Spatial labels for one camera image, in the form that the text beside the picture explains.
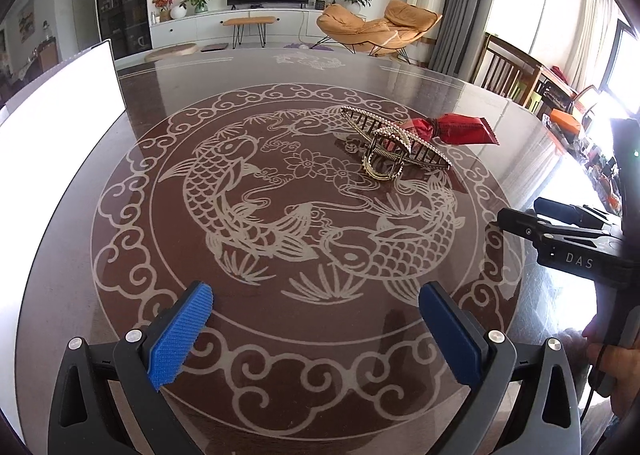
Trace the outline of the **person right hand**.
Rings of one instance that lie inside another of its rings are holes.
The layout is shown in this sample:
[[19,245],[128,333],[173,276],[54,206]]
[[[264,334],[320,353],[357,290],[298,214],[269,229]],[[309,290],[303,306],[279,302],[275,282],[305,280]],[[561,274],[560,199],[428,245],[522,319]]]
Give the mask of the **person right hand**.
[[[582,337],[587,339],[587,359],[594,364],[599,359],[602,343],[596,341],[597,318],[593,316],[591,322],[582,331]],[[640,386],[640,351],[639,335],[630,348],[606,347],[599,364],[600,371],[616,379],[616,385],[611,394],[612,411],[622,419],[631,408],[637,397]]]

